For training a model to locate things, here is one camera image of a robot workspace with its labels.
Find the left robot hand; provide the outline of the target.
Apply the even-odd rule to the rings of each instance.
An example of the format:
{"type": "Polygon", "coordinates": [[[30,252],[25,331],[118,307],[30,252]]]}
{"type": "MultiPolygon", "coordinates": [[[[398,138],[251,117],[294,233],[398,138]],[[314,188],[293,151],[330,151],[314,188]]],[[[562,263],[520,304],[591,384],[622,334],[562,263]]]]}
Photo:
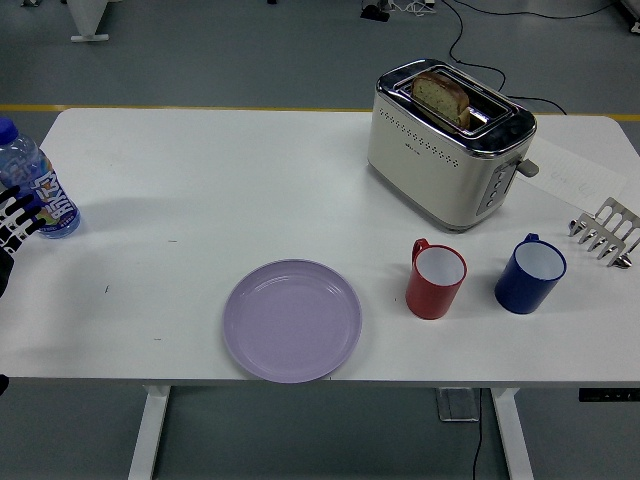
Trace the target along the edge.
{"type": "Polygon", "coordinates": [[[1,193],[1,295],[4,295],[14,267],[14,254],[26,239],[45,225],[38,218],[40,208],[34,204],[34,196],[19,196],[18,186],[1,193]]]}

